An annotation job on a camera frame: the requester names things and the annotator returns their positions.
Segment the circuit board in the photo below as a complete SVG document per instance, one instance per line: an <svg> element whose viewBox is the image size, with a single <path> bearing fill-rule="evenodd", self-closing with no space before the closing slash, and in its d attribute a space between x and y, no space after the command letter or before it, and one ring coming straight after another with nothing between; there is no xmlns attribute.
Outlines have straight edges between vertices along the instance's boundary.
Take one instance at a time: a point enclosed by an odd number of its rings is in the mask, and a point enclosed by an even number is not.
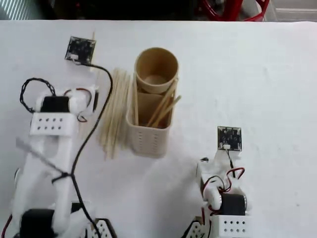
<svg viewBox="0 0 317 238"><path fill-rule="evenodd" d="M218 150L225 150L225 145L230 145L227 150L242 151L240 127L218 126Z"/></svg>
<svg viewBox="0 0 317 238"><path fill-rule="evenodd" d="M93 58L96 41L70 37L65 60L74 60L76 62L90 64Z"/></svg>

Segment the black cable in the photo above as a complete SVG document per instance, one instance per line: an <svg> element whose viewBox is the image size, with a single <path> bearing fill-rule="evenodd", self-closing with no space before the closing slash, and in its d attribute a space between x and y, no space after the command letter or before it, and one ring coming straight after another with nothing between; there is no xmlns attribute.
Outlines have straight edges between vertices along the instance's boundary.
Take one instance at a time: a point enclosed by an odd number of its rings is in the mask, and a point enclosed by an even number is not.
<svg viewBox="0 0 317 238"><path fill-rule="evenodd" d="M212 177L210 177L209 179L213 179L213 178L218 178L218 179L220 179L220 181L221 181L221 183L222 183L222 189L224 190L224 181L222 180L222 178L220 177L220 176L218 176L218 175L214 175L214 176L212 176Z"/></svg>
<svg viewBox="0 0 317 238"><path fill-rule="evenodd" d="M29 78L28 80L25 81L25 83L23 83L22 88L21 88L21 93L20 93L20 103L25 107L25 109L30 112L30 113L34 113L35 110L31 107L29 107L28 105L26 105L26 103L24 102L24 92L26 90L26 87L28 86L28 84L31 81L39 81L42 82L44 84L46 84L46 86L49 88L49 90L51 91L53 96L56 96L56 92L54 87L46 80L42 79L42 78Z"/></svg>
<svg viewBox="0 0 317 238"><path fill-rule="evenodd" d="M85 204L84 204L83 199L82 199L82 197L81 197L81 194L80 194L80 191L79 191L79 187L78 187L78 184L77 184L77 181L76 181L76 178L75 178L75 174L74 174L74 173L75 173L76 165L77 165L77 162L78 162L78 158L79 158L81 152L83 151L84 147L86 146L87 142L89 141L90 137L91 137L92 134L95 132L95 130L96 130L97 126L98 126L98 123L99 123L99 121L100 121L100 119L101 119L101 117L102 117L102 115L103 115L103 113L104 113L104 111L105 111L105 108L106 108L106 106L107 106L107 104L108 104L109 98L110 98L110 96L111 96L111 94L112 94L113 80L112 80L112 76L111 76L111 74L109 73L109 71L106 70L105 68L101 67L101 66L94 65L94 64L87 64L87 63L81 63L81 64L78 64L78 65L84 65L84 66L87 66L87 67L93 67L93 68L101 69L101 70L105 71L105 72L108 74L109 79L110 79L110 89L109 89L108 96L107 96L107 98L106 98L106 100L105 100L105 103L104 103L104 105L103 105L103 107L102 107L102 109L101 109L101 111L100 111L100 114L99 114L99 116L98 116L98 118L97 118L97 120L96 120L96 122L95 122L95 125L93 126L92 130L90 131L90 133L88 134L88 136L87 136L86 139L84 140L83 144L82 144L81 147L79 148L79 150L78 150L78 152L77 152L77 155L76 155L76 157L75 157L75 160L74 160L72 169L71 169L71 178L72 178L72 181L73 181L75 190L76 190L76 194L77 194L79 203L80 203L80 205L81 205L81 207L82 207L82 209L83 209L83 211L84 211L84 213L85 213L87 219L93 224L93 227L94 227L94 229L95 229L96 232L97 232L98 238L101 238L101 234L100 234L100 232L99 232L99 229L98 229L96 223L95 223L95 222L93 221L93 219L90 217L90 215L89 215L89 213L88 213L88 211L87 211L87 209L86 209L86 207L85 207Z"/></svg>
<svg viewBox="0 0 317 238"><path fill-rule="evenodd" d="M226 150L226 151L227 151L227 154L228 154L228 157L229 157L229 160L230 160L230 167L231 167L231 169L234 169L234 166L233 166L233 163L232 163L232 159L230 158L230 155L229 155L229 151L228 150ZM233 177L236 178L236 173L234 171L232 172L232 174L233 174Z"/></svg>

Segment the beige container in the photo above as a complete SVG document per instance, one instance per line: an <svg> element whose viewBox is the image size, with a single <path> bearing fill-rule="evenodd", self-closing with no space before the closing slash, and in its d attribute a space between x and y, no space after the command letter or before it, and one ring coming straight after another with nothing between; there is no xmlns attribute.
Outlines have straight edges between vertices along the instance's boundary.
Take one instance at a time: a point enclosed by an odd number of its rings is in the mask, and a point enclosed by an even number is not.
<svg viewBox="0 0 317 238"><path fill-rule="evenodd" d="M171 126L173 110L158 125L159 128L146 127L155 108L163 96L138 92L139 125L134 125L133 103L126 115L128 136L132 149L136 154L159 158L166 154L168 134Z"/></svg>
<svg viewBox="0 0 317 238"><path fill-rule="evenodd" d="M163 48L149 48L140 53L135 62L138 85L146 92L165 92L178 75L178 62Z"/></svg>

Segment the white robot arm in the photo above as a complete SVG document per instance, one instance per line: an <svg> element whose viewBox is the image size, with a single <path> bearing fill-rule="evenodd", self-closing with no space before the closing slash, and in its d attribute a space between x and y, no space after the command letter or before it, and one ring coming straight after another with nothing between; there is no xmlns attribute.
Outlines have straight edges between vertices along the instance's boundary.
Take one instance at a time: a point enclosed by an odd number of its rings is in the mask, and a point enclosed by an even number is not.
<svg viewBox="0 0 317 238"><path fill-rule="evenodd" d="M219 127L214 159L201 159L196 169L196 180L205 203L202 217L191 223L184 238L251 237L251 203L240 180L245 169L234 168L232 163L239 159L240 151L241 129Z"/></svg>
<svg viewBox="0 0 317 238"><path fill-rule="evenodd" d="M82 209L71 214L73 182L70 175L79 121L91 115L96 108L96 91L95 86L74 88L61 90L55 96L43 93L37 99L31 121L30 148L13 201L13 221L20 230L32 219L51 219L52 231L58 237L79 237L78 234L89 222ZM53 153L44 156L48 148ZM56 190L53 213L36 211L29 205L37 185L46 176L52 178ZM88 205L86 208L94 219L93 207Z"/></svg>

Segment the cylindrical cup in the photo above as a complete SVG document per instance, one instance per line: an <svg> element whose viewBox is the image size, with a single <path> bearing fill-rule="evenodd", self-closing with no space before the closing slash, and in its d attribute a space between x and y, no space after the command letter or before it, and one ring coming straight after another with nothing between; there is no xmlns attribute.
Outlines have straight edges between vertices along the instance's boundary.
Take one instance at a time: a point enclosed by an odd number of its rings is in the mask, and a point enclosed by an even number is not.
<svg viewBox="0 0 317 238"><path fill-rule="evenodd" d="M168 90L178 75L178 62L163 48L149 48L139 54L135 62L138 85L148 93L160 94Z"/></svg>

